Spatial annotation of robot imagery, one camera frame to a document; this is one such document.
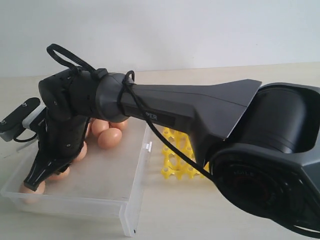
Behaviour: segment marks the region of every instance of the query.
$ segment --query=white wall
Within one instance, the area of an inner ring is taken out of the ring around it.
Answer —
[[[0,77],[62,70],[57,43],[109,71],[320,61],[320,0],[6,0]]]

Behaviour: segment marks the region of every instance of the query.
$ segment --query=yellow plastic egg holder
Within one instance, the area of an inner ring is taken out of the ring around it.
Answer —
[[[187,134],[164,127],[162,135],[189,159],[195,160],[195,155]],[[205,177],[166,145],[162,148],[162,154],[164,155],[164,164],[161,174],[165,179],[168,179],[171,175],[175,175],[178,180],[181,180],[183,175],[188,175],[190,179],[193,179],[196,175],[199,175],[201,178]],[[209,165],[207,164],[204,169],[209,171]]]

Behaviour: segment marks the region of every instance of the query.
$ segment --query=robotic arm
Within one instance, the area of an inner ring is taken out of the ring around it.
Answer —
[[[68,168],[83,147],[91,118],[119,123],[134,117],[145,120],[238,208],[320,239],[320,88],[261,86],[251,79],[207,86],[139,85],[133,71],[94,69],[56,44],[47,52],[67,69],[39,82],[43,105],[30,98],[0,124],[6,142],[38,140],[26,187],[35,191]],[[195,162],[154,124],[188,134]],[[19,140],[25,129],[36,135]]]

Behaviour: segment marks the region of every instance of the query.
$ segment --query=egg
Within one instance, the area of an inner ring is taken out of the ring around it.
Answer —
[[[86,128],[85,138],[87,138],[91,131],[91,122],[89,122],[88,127]]]
[[[128,120],[125,120],[123,122],[118,122],[118,123],[110,122],[110,126],[112,128],[117,128],[117,129],[120,129],[121,131],[124,131],[128,126]]]
[[[79,155],[73,160],[73,162],[79,162],[82,159],[84,159],[85,156],[87,155],[87,151],[88,151],[88,146],[87,146],[87,143],[84,141],[83,142],[83,147],[82,147]]]
[[[102,149],[111,149],[120,143],[122,132],[120,129],[111,127],[104,130],[98,138],[98,146]]]
[[[109,122],[100,120],[100,119],[94,120],[91,125],[92,134],[97,138],[103,131],[107,130],[108,128],[109,128]]]
[[[68,167],[64,172],[60,173],[59,175],[58,174],[52,174],[50,177],[48,177],[48,181],[58,181],[58,180],[61,180],[61,179],[64,179],[66,178],[70,173],[70,167]]]
[[[20,186],[19,192],[22,194],[34,194],[34,195],[42,195],[44,194],[46,190],[46,182],[43,181],[39,184],[38,188],[36,191],[32,191],[31,189],[27,188],[24,184]],[[23,201],[26,204],[34,204],[39,200],[38,197],[32,197],[28,196],[27,198],[24,198]]]

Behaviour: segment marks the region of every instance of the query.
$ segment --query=transparent plastic box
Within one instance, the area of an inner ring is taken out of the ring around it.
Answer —
[[[1,189],[22,211],[103,221],[118,219],[127,237],[135,235],[143,197],[145,166],[152,149],[151,130],[145,121],[129,118],[121,143],[100,149],[89,137],[86,157],[70,167],[65,179],[46,182],[43,195],[19,193],[37,153],[37,143]],[[32,196],[37,202],[27,204]]]

